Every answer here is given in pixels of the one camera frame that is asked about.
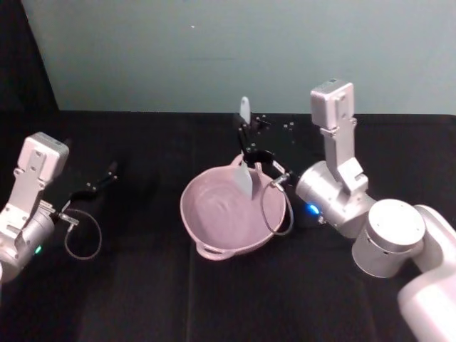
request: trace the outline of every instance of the white spatula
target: white spatula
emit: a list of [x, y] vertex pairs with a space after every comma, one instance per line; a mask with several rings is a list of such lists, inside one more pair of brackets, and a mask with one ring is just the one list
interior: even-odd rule
[[[241, 109], [239, 110], [239, 114], [241, 115], [241, 118], [245, 120], [247, 125], [249, 125], [251, 116], [250, 103], [249, 99], [245, 96], [241, 100]], [[244, 161], [242, 161], [241, 165], [234, 171], [234, 183], [247, 196], [247, 198], [253, 198], [254, 184], [249, 168]]]

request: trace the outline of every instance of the black table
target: black table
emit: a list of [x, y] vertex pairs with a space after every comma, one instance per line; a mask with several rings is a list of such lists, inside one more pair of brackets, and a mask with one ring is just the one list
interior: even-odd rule
[[[310, 115], [266, 117], [274, 129], [262, 143], [294, 169], [308, 163], [301, 149], [322, 151]], [[369, 194], [427, 204], [455, 221], [455, 119], [357, 117], [356, 155]], [[103, 229], [102, 253], [72, 260], [58, 225], [26, 270], [3, 286], [2, 341], [414, 341], [396, 296], [417, 269], [409, 264], [394, 279], [363, 274], [348, 240], [330, 227], [302, 224], [297, 200], [292, 235], [220, 263], [196, 253], [180, 220], [180, 194], [195, 175], [239, 152], [232, 115], [5, 113], [0, 130], [1, 203], [24, 138], [39, 130], [73, 140], [64, 174], [46, 190], [52, 203], [113, 158], [126, 165], [119, 182], [86, 205]], [[82, 236], [89, 233], [81, 227]]]

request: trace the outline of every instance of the pink bowl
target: pink bowl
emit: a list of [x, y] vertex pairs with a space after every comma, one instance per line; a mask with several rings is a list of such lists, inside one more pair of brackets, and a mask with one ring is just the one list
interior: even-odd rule
[[[230, 165], [213, 167], [196, 176], [180, 198], [180, 215], [185, 229], [195, 241], [198, 253], [220, 261], [251, 252], [272, 238], [261, 215], [261, 191], [272, 179], [261, 171], [249, 169], [254, 195], [249, 199], [234, 183], [234, 171], [242, 161], [238, 155]], [[274, 231], [284, 221], [285, 198], [268, 187], [264, 211]]]

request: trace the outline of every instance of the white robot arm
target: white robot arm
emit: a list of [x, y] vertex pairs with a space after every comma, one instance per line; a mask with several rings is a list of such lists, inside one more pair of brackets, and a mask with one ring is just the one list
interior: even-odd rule
[[[68, 154], [68, 146], [45, 133], [25, 139], [14, 169], [16, 181], [0, 213], [0, 282], [14, 279], [52, 234], [56, 211], [41, 198], [46, 187], [62, 173]], [[64, 214], [59, 218], [78, 224]]]
[[435, 210], [396, 199], [375, 201], [354, 153], [353, 84], [311, 91], [312, 122], [324, 136], [326, 161], [299, 178], [296, 194], [343, 236], [366, 273], [392, 277], [408, 259], [423, 273], [401, 289], [403, 318], [420, 341], [456, 341], [456, 232]]

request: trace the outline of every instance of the light blue wall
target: light blue wall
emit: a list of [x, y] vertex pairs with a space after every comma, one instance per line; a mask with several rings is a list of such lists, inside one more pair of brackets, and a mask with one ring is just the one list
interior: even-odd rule
[[456, 113], [455, 0], [23, 0], [61, 109]]

